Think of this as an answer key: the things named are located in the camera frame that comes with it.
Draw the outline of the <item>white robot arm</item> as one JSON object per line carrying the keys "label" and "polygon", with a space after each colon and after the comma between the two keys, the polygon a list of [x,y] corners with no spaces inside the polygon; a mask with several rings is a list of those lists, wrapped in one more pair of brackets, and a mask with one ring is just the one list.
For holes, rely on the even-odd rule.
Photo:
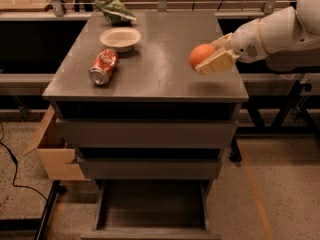
{"label": "white robot arm", "polygon": [[235,32],[207,44],[203,54],[190,56],[201,75],[228,70],[236,62],[253,63],[268,58],[268,67],[290,72],[317,67],[320,49],[320,0],[297,0],[263,18],[254,19]]}

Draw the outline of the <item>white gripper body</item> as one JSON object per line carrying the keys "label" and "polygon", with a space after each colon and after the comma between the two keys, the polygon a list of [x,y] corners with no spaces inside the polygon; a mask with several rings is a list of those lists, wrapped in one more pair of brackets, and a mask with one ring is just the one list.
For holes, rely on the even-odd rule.
{"label": "white gripper body", "polygon": [[230,39],[232,50],[239,55],[239,61],[253,63],[263,60],[268,53],[263,48],[260,32],[260,20],[252,20],[240,26]]}

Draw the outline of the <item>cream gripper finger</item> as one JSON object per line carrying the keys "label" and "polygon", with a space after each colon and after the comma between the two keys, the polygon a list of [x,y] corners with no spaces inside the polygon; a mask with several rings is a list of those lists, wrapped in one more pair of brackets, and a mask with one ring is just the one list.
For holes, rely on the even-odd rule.
{"label": "cream gripper finger", "polygon": [[240,55],[232,49],[218,49],[213,55],[203,60],[195,67],[195,71],[201,75],[208,75],[224,70],[229,70],[240,58]]}
{"label": "cream gripper finger", "polygon": [[216,50],[220,48],[224,48],[226,50],[230,50],[230,40],[232,38],[233,34],[228,33],[210,43],[211,46],[213,46]]}

